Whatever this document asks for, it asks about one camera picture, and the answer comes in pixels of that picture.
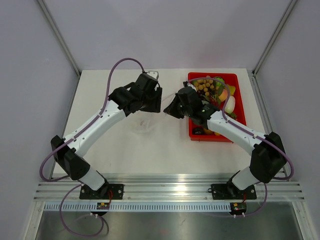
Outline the clear zip top bag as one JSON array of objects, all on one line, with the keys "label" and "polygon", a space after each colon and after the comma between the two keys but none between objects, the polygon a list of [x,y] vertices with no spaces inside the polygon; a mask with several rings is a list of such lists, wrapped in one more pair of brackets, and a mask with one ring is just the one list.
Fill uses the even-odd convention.
[{"label": "clear zip top bag", "polygon": [[160,123],[165,121],[167,116],[164,109],[173,100],[175,94],[169,94],[161,99],[160,112],[142,112],[135,113],[128,125],[128,129],[135,134],[146,134],[153,131]]}]

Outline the pink red grape bunch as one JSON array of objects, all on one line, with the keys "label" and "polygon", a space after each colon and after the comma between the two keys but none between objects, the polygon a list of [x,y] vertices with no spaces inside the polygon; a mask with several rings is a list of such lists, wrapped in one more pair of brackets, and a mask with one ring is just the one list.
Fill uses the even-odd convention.
[{"label": "pink red grape bunch", "polygon": [[212,94],[208,96],[209,102],[217,107],[221,105],[221,100],[216,94]]}]

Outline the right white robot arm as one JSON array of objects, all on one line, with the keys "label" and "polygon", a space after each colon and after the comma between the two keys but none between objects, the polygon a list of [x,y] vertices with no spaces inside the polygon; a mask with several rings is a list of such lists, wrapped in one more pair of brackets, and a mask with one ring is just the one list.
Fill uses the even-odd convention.
[{"label": "right white robot arm", "polygon": [[190,86],[175,94],[164,113],[177,119],[188,117],[197,126],[221,134],[249,154],[249,166],[236,172],[222,189],[221,193],[228,199],[239,198],[256,183],[269,183],[287,163],[278,134],[263,134],[238,123],[217,106],[204,104]]}]

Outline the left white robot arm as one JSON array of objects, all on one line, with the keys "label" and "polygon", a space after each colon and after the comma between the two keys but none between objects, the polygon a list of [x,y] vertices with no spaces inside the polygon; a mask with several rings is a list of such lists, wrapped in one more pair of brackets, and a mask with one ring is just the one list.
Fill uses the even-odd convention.
[{"label": "left white robot arm", "polygon": [[135,82],[116,88],[103,107],[81,127],[64,138],[51,139],[54,160],[68,177],[81,182],[97,199],[103,199],[110,191],[105,177],[85,159],[91,146],[112,126],[137,111],[159,113],[163,89],[159,73],[141,73]]}]

